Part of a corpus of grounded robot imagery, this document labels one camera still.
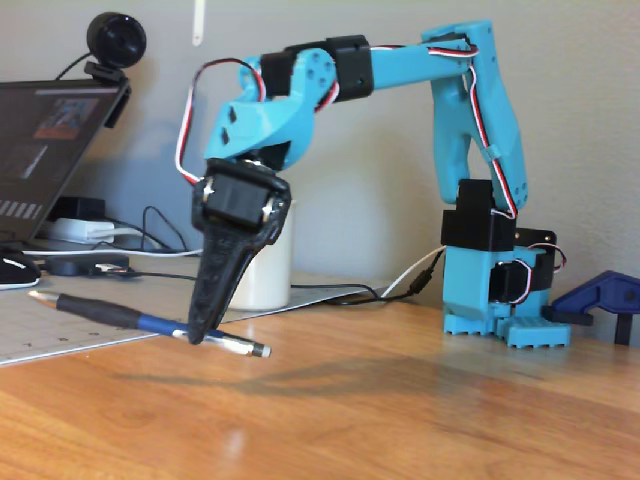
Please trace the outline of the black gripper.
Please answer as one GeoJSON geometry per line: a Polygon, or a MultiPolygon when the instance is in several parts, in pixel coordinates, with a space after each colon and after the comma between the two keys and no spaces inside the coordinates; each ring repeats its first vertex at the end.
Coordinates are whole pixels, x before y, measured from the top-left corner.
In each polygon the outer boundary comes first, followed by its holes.
{"type": "Polygon", "coordinates": [[[192,191],[192,225],[203,251],[188,312],[188,341],[198,345],[218,328],[258,249],[279,238],[292,195],[270,169],[249,161],[210,158],[192,191]]]}

